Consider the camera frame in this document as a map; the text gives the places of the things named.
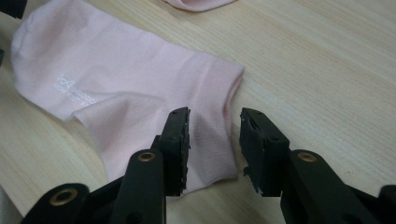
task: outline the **pink fabric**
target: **pink fabric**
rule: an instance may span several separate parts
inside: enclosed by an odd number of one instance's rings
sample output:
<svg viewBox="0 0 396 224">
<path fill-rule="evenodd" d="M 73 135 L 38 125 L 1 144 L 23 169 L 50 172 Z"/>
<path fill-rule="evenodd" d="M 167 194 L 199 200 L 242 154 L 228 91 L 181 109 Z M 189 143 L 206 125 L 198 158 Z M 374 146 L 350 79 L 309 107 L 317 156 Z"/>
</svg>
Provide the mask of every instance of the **pink fabric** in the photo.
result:
<svg viewBox="0 0 396 224">
<path fill-rule="evenodd" d="M 235 0 L 163 0 L 173 7 L 189 11 L 206 11 L 215 7 L 221 7 Z"/>
<path fill-rule="evenodd" d="M 92 134 L 109 180 L 149 148 L 168 113 L 191 109 L 188 191 L 236 175 L 230 100 L 244 68 L 184 49 L 81 0 L 52 0 L 12 42 L 15 87 Z"/>
</svg>

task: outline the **metal ring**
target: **metal ring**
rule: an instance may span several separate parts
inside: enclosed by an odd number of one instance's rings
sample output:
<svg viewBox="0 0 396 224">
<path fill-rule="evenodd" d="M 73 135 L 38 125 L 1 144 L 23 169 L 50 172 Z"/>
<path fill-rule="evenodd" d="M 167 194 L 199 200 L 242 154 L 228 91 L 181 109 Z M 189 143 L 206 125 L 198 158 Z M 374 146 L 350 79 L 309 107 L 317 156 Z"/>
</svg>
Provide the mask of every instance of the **metal ring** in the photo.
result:
<svg viewBox="0 0 396 224">
<path fill-rule="evenodd" d="M 312 155 L 311 153 L 307 153 L 307 152 L 300 152 L 299 154 L 297 154 L 297 156 L 301 160 L 308 161 L 308 162 L 314 162 L 314 161 L 318 160 L 314 155 Z"/>
<path fill-rule="evenodd" d="M 152 161 L 155 159 L 155 154 L 152 152 L 144 152 L 137 157 L 140 161 Z"/>
<path fill-rule="evenodd" d="M 52 204 L 53 206 L 61 206 L 66 203 L 70 203 L 75 199 L 78 195 L 78 192 L 76 189 L 62 189 L 58 191 L 56 194 L 52 195 L 52 197 L 49 199 L 49 203 Z"/>
</svg>

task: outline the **sock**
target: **sock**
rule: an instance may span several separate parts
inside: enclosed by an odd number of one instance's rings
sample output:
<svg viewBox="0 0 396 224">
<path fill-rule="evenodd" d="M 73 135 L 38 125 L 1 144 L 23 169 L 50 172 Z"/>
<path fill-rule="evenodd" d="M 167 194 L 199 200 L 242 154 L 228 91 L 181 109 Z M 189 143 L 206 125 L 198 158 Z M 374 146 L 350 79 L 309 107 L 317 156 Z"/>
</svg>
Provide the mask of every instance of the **sock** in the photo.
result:
<svg viewBox="0 0 396 224">
<path fill-rule="evenodd" d="M 110 181 L 184 106 L 191 110 L 187 191 L 236 176 L 230 101 L 241 65 L 168 43 L 81 0 L 34 11 L 14 35 L 12 63 L 23 97 L 88 129 Z"/>
<path fill-rule="evenodd" d="M 221 7 L 235 0 L 163 0 L 173 7 L 189 11 L 206 11 L 215 7 Z"/>
</svg>

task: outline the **wood grain surface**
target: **wood grain surface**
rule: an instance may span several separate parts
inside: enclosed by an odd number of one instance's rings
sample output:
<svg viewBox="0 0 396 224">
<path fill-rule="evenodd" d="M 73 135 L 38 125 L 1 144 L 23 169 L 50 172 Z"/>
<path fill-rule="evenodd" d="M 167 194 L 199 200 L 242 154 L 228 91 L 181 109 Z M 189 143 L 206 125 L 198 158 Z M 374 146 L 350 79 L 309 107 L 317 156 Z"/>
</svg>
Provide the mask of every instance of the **wood grain surface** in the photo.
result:
<svg viewBox="0 0 396 224">
<path fill-rule="evenodd" d="M 29 0 L 24 18 L 45 0 Z M 396 1 L 239 0 L 201 13 L 161 0 L 91 0 L 138 28 L 246 67 L 232 101 L 240 176 L 169 203 L 168 223 L 284 223 L 279 199 L 254 192 L 238 146 L 242 107 L 265 113 L 291 149 L 320 154 L 351 186 L 396 184 Z M 78 121 L 62 122 L 18 95 L 10 43 L 21 21 L 0 13 L 0 185 L 25 215 L 49 189 L 106 183 Z"/>
</svg>

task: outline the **wooden table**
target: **wooden table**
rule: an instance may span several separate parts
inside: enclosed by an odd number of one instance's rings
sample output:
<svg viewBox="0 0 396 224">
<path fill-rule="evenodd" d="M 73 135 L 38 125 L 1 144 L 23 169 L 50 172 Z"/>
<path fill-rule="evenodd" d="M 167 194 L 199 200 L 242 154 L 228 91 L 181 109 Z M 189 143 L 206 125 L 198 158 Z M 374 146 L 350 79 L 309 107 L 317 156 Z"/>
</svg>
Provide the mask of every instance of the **wooden table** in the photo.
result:
<svg viewBox="0 0 396 224">
<path fill-rule="evenodd" d="M 29 0 L 26 16 L 46 0 Z M 396 2 L 240 0 L 191 13 L 161 0 L 91 0 L 103 11 L 175 44 L 241 63 L 233 98 L 240 176 L 168 204 L 168 223 L 284 223 L 279 199 L 264 199 L 242 176 L 242 107 L 265 113 L 290 148 L 320 154 L 351 186 L 377 195 L 396 183 Z M 25 215 L 66 182 L 106 183 L 92 139 L 15 91 L 9 57 L 21 21 L 0 14 L 0 184 Z"/>
</svg>

